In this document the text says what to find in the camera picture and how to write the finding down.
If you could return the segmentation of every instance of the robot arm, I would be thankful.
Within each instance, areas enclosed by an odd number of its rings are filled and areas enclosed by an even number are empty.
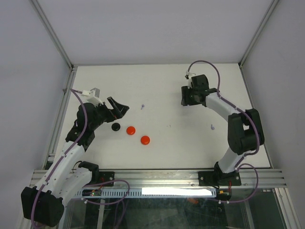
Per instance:
[[[216,162],[213,177],[209,181],[218,185],[223,179],[235,176],[235,165],[247,153],[256,149],[254,129],[242,113],[220,99],[215,88],[209,88],[205,75],[193,76],[189,79],[189,85],[183,86],[181,90],[183,106],[202,104],[217,112],[228,122],[229,148],[223,158]],[[264,144],[264,133],[258,111],[250,109],[245,112],[255,124],[260,145]]]
[[[34,221],[50,227],[59,223],[64,207],[75,195],[75,191],[80,190],[90,182],[96,182],[99,178],[99,166],[85,161],[80,163],[75,173],[69,177],[71,169],[95,138],[94,131],[104,122],[109,123],[122,118],[129,109],[128,106],[117,103],[112,97],[107,99],[113,109],[108,109],[105,102],[102,103],[98,98],[99,89],[96,88],[79,93],[85,96],[89,102],[84,103],[87,126],[83,135],[75,144],[74,142],[79,138],[85,126],[84,110],[82,106],[79,106],[77,119],[66,137],[66,143],[61,151],[62,155],[55,159],[50,169],[35,187],[25,187],[21,194],[24,217],[31,219],[34,200],[41,190],[37,197]]]

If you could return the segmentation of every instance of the red puck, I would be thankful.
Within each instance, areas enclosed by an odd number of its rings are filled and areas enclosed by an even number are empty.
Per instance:
[[[135,133],[135,128],[133,126],[129,126],[126,130],[129,135],[133,135]]]
[[[149,143],[150,143],[150,138],[148,137],[148,136],[143,136],[143,137],[141,137],[141,143],[143,144],[143,145],[148,145]]]

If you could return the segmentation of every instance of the black disc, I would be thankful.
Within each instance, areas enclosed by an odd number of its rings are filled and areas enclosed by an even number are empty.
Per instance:
[[[120,128],[121,128],[121,125],[118,124],[118,123],[114,123],[114,124],[111,125],[111,129],[113,131],[118,131]]]

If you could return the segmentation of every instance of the white wall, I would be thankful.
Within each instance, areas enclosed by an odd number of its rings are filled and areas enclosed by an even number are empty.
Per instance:
[[[237,63],[272,0],[39,0],[74,64]]]
[[[266,146],[305,227],[305,1],[281,1],[244,65]]]
[[[0,228],[11,229],[69,71],[29,1],[1,1],[0,34]]]

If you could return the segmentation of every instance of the white platform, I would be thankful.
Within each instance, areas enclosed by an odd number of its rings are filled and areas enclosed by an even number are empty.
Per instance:
[[[251,108],[238,65],[216,66],[221,74],[221,93],[242,108]],[[202,105],[181,106],[181,86],[187,85],[184,77],[187,67],[188,64],[78,67],[74,89],[97,87],[103,101],[112,96],[130,107],[125,117],[118,120],[120,131],[112,131],[107,123],[95,131],[96,137],[83,160],[104,169],[213,167],[228,148],[227,122]],[[217,75],[211,66],[197,64],[191,72],[205,74],[210,88],[217,86]],[[73,126],[79,105],[71,95],[57,152]],[[136,128],[132,136],[126,133],[130,125]],[[151,139],[147,146],[140,142],[143,135]],[[245,162],[270,167],[262,146],[257,155]]]

